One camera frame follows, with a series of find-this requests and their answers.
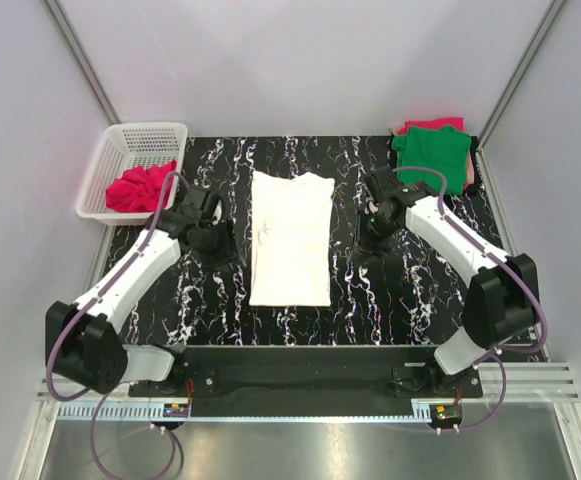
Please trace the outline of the white printed t-shirt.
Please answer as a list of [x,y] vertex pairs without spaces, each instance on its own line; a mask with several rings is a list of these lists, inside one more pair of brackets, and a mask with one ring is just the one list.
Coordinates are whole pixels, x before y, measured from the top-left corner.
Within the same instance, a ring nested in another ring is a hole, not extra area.
[[256,307],[328,307],[335,180],[256,171],[251,183],[251,292]]

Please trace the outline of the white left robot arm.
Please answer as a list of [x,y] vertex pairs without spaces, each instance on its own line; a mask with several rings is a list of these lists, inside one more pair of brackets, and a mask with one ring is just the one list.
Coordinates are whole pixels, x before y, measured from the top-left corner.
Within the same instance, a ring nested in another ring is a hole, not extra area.
[[183,200],[151,215],[135,244],[90,290],[46,312],[46,382],[55,375],[107,394],[122,383],[146,382],[164,391],[184,387],[182,354],[164,346],[125,344],[120,333],[131,310],[181,256],[190,252],[208,269],[237,257],[233,222],[221,196],[198,186]]

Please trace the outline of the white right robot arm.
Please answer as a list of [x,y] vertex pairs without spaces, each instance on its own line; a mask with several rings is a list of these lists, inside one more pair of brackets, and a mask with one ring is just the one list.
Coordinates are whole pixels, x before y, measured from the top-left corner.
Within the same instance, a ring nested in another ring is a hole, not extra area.
[[422,373],[425,384],[439,385],[506,347],[512,337],[545,325],[537,268],[528,255],[513,256],[470,229],[445,205],[443,189],[403,183],[399,172],[382,167],[365,177],[369,198],[357,216],[355,252],[384,256],[391,238],[407,230],[434,248],[467,286],[461,327],[436,347]]

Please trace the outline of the crumpled pink t-shirt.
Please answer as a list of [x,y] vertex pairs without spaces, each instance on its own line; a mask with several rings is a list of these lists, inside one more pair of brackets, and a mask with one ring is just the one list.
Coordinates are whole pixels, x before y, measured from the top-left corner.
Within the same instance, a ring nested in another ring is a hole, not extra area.
[[164,165],[126,170],[106,188],[106,207],[119,213],[154,212],[164,180],[175,167],[176,162],[171,161]]

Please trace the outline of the folded green t-shirt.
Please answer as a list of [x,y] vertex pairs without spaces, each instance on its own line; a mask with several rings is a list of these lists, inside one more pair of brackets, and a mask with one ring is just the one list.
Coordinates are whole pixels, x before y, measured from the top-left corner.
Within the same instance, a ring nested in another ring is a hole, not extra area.
[[446,178],[447,194],[461,195],[468,180],[467,157],[471,144],[471,137],[453,126],[439,130],[411,127],[406,134],[392,139],[391,148],[396,152],[398,168],[417,167],[417,170],[400,171],[397,176],[404,184],[425,182],[439,192],[441,179],[421,171],[421,168],[432,169]]

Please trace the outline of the folded peach t-shirt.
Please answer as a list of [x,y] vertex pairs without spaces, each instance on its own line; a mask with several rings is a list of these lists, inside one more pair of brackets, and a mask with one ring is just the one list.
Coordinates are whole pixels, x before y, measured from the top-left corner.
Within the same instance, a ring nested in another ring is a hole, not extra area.
[[464,184],[464,189],[467,190],[471,185],[475,183],[475,167],[472,156],[472,151],[469,150],[466,158],[466,181]]

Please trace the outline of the black marble pattern mat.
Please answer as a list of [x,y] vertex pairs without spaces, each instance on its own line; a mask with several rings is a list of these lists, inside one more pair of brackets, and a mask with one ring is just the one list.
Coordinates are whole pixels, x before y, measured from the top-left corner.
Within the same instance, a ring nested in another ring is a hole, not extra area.
[[[399,232],[386,256],[352,259],[365,176],[395,162],[386,136],[196,137],[184,156],[187,180],[218,192],[234,223],[237,261],[217,270],[185,253],[132,308],[125,344],[434,345],[460,326],[466,288],[419,237]],[[251,177],[312,172],[335,182],[330,223],[330,305],[250,305]]]

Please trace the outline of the folded red t-shirt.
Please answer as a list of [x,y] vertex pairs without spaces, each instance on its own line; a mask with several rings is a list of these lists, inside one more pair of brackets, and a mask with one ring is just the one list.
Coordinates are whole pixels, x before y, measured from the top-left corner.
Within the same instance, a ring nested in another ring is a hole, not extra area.
[[403,125],[399,126],[394,134],[395,135],[405,135],[408,133],[411,127],[428,129],[428,130],[440,130],[446,126],[455,128],[458,131],[464,130],[464,118],[463,117],[442,117],[433,120],[409,120]]

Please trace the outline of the left controller board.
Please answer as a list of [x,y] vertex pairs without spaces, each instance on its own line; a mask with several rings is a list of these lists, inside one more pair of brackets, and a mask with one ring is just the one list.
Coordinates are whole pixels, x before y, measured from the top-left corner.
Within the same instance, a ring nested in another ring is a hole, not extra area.
[[187,418],[189,405],[187,403],[165,403],[163,408],[165,418]]

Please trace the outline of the controller board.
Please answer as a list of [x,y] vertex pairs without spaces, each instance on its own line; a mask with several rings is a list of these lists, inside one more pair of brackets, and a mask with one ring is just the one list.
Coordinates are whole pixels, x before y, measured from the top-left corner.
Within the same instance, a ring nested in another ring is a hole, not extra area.
[[165,403],[163,408],[165,418],[187,418],[189,405],[187,403]]
[[432,410],[432,419],[439,422],[460,423],[463,409],[459,404],[437,405]]

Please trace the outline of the right controller board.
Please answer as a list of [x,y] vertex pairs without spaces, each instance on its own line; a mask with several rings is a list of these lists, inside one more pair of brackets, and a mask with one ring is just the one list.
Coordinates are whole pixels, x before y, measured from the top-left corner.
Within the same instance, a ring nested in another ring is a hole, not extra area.
[[439,422],[460,423],[463,409],[459,404],[437,405],[432,410],[432,419]]

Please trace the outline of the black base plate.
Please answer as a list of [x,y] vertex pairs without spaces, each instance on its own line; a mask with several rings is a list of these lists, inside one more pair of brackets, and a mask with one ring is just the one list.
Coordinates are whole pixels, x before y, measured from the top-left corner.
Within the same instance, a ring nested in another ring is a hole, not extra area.
[[427,385],[433,348],[421,346],[193,346],[182,356],[186,382],[164,391],[140,382],[133,397],[191,394],[193,419],[331,419],[417,417],[415,400],[479,399],[478,373]]

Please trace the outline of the aluminium rail frame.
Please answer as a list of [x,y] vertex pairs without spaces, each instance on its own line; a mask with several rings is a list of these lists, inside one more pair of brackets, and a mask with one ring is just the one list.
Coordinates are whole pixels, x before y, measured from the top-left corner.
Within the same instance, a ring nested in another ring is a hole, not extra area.
[[438,390],[415,349],[192,348],[192,382],[41,394],[21,479],[581,479],[567,366],[492,361]]

